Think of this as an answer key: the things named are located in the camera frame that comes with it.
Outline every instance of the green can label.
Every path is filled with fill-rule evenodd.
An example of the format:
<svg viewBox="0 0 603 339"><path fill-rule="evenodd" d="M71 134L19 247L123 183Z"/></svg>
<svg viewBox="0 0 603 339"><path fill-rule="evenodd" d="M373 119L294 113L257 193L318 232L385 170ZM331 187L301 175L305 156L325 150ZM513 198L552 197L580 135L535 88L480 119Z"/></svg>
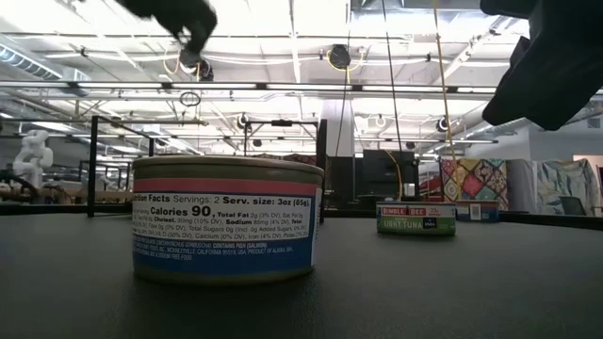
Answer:
<svg viewBox="0 0 603 339"><path fill-rule="evenodd" d="M377 206L377 230L402 234L454 234L454 206L383 204Z"/></svg>

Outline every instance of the yellow cable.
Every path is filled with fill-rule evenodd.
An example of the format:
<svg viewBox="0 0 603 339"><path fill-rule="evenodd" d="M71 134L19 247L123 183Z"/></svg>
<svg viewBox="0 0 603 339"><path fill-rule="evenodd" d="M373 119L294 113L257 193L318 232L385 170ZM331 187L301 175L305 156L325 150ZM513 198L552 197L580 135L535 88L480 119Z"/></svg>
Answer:
<svg viewBox="0 0 603 339"><path fill-rule="evenodd" d="M329 56L330 56L330 55L331 55L331 50L327 51L327 62L329 63L329 65L331 65L331 67L332 67L334 70L336 70L336 71L338 71L338 72L345 72L346 70L349 70L350 72L356 71L356 70L357 70L357 69L358 69L360 66L362 66L362 62L363 62L363 61L364 61L364 59L365 59L365 54L364 54L364 53L361 53L361 54L360 54L360 60L358 60L358 64L357 64L356 66L354 66L354 68L352 68L351 70L350 70L350 68L346 68L346 70L339 70L338 68L336 68L336 67L333 65L333 63L331 63L331 60L329 59Z"/></svg>
<svg viewBox="0 0 603 339"><path fill-rule="evenodd" d="M454 181L456 182L457 195L454 197L455 201L458 201L459 197L463 196L461 191L461 183L459 182L458 176L458 165L456 163L456 154L454 152L454 142L452 141L452 126L450 125L450 115L448 113L448 97L446 95L446 79L444 76L444 61L442 60L442 44L440 42L440 28L437 20L437 0L433 0L433 18L435 19L435 40L437 42L437 53L440 64L440 76L442 77L442 95L444 95L444 113L446 115L446 124L448 130L446 132L446 138L450 143L450 150L452 151L452 161L454 162Z"/></svg>
<svg viewBox="0 0 603 339"><path fill-rule="evenodd" d="M394 155L392 155L389 151L384 150L387 155L389 155L390 158L392 158L392 161L394 162L394 164L396 164L396 170L398 171L398 201L401 202L402 201L402 173L399 171L399 164L398 161L396 161L396 159L394 158Z"/></svg>
<svg viewBox="0 0 603 339"><path fill-rule="evenodd" d="M178 57L176 58L176 68L172 71L170 71L170 69L168 68L168 64L166 64L166 59L163 59L163 68L166 70L167 73L174 75L178 72L178 67L180 67L180 52L178 52Z"/></svg>

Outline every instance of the tuna can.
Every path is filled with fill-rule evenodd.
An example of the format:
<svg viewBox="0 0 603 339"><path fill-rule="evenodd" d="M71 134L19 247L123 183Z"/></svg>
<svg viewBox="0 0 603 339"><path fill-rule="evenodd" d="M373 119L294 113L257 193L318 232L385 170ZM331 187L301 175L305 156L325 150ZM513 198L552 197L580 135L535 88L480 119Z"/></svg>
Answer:
<svg viewBox="0 0 603 339"><path fill-rule="evenodd" d="M224 285L312 270L322 169L234 156L150 157L133 168L137 276Z"/></svg>
<svg viewBox="0 0 603 339"><path fill-rule="evenodd" d="M498 222L497 201L458 201L456 203L459 221Z"/></svg>
<svg viewBox="0 0 603 339"><path fill-rule="evenodd" d="M377 232L454 235L454 203L377 202Z"/></svg>

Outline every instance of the pink label stripe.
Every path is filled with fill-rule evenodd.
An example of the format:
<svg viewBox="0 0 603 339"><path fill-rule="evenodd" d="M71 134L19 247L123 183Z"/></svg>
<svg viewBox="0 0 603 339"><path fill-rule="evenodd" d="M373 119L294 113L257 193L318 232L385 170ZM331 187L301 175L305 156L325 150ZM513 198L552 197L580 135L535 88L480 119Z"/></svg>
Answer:
<svg viewBox="0 0 603 339"><path fill-rule="evenodd" d="M134 193L169 191L314 196L317 188L312 184L243 179L158 178L134 181Z"/></svg>

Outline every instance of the nutrition facts label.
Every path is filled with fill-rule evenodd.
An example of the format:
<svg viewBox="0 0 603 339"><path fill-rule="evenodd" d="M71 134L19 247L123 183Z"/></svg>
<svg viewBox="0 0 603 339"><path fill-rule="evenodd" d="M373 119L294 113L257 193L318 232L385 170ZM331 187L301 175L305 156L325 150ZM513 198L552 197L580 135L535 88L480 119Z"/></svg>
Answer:
<svg viewBox="0 0 603 339"><path fill-rule="evenodd" d="M300 239L315 217L307 197L145 192L133 205L134 234L174 240Z"/></svg>

